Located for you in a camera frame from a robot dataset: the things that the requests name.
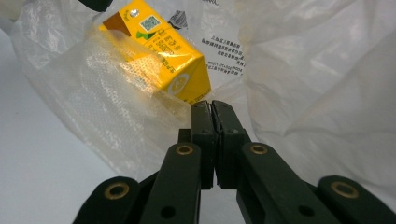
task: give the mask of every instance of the juice box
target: juice box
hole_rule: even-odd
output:
[[[119,30],[160,56],[161,66],[154,77],[156,81],[152,82],[158,89],[190,104],[211,91],[204,55],[143,0],[132,1],[99,29]],[[131,56],[123,57],[127,62],[135,60]]]

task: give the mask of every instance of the yellow juice box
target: yellow juice box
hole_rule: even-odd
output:
[[[119,30],[157,53],[156,88],[193,104],[211,91],[205,58],[144,0],[134,0],[107,19],[100,30]],[[126,61],[134,57],[123,55]]]

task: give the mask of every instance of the white surface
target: white surface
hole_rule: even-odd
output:
[[[112,176],[34,92],[0,29],[0,223],[72,223]]]

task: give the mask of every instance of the black plastic part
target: black plastic part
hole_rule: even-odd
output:
[[[202,151],[201,188],[213,187],[217,135],[213,129],[210,106],[207,101],[201,101],[191,106],[191,141]]]
[[[219,185],[222,189],[236,189],[239,176],[236,155],[245,144],[246,131],[233,108],[221,101],[212,102],[212,118],[219,135],[215,165]]]
[[[140,224],[198,222],[201,149],[195,144],[171,146],[157,174]]]
[[[340,223],[271,147],[245,144],[241,165],[265,210],[264,223]]]
[[[78,0],[84,6],[97,11],[104,12],[111,5],[113,0]]]
[[[236,201],[246,224],[264,223],[265,211],[244,175],[239,179]]]
[[[114,177],[100,184],[82,205],[74,224],[137,223],[135,210],[139,184],[128,177]]]
[[[317,187],[315,187],[315,186],[311,185],[311,184],[310,184],[310,183],[308,183],[308,182],[305,182],[305,184],[308,186],[308,188],[309,188],[309,189],[311,189],[311,190],[312,190],[312,192],[314,192],[314,193],[316,193],[316,192],[317,192]]]
[[[317,193],[343,223],[396,223],[396,215],[386,205],[348,178],[338,175],[323,177],[319,181]]]
[[[152,187],[154,186],[155,180],[157,178],[158,172],[147,177],[145,180],[139,183],[140,193],[136,200],[136,206],[134,207],[135,218],[133,223],[139,223],[140,218],[145,209],[146,203],[149,200],[149,195],[151,193]]]
[[[177,142],[191,142],[191,129],[179,129]]]

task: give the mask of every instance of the barcode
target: barcode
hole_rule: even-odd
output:
[[[177,10],[175,15],[169,19],[171,25],[176,29],[182,29],[187,27],[187,18],[184,11]]]
[[[149,32],[152,28],[156,27],[158,24],[161,22],[157,20],[154,16],[149,16],[142,22],[140,22],[140,25],[147,31]]]

